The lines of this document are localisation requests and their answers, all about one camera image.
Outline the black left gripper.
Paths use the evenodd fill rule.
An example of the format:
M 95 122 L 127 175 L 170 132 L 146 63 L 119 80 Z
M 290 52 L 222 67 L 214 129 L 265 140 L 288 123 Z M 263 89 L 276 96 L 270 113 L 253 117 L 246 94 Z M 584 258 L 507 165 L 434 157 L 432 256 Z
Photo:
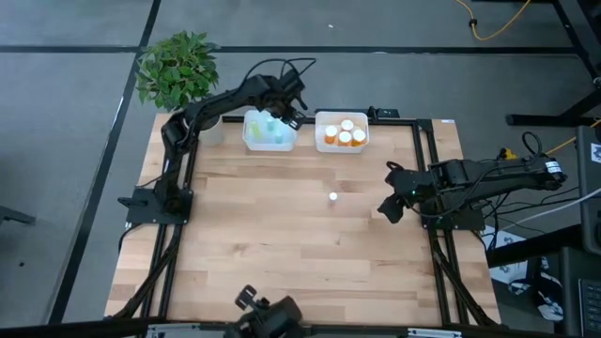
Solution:
M 301 128 L 303 113 L 293 106 L 293 101 L 296 100 L 304 111 L 308 109 L 301 98 L 301 91 L 304 88 L 300 74 L 292 69 L 275 82 L 273 92 L 270 94 L 271 115 L 280 117 L 281 121 L 294 131 Z

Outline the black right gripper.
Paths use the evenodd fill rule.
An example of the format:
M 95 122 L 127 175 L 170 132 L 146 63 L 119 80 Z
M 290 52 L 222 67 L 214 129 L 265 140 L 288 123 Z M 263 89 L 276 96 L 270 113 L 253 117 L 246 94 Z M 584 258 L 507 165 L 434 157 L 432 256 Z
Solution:
M 399 209 L 428 201 L 440 201 L 441 171 L 430 168 L 428 171 L 405 169 L 397 162 L 387 162 L 390 170 L 384 181 L 393 188 L 378 207 L 390 223 L 399 222 Z

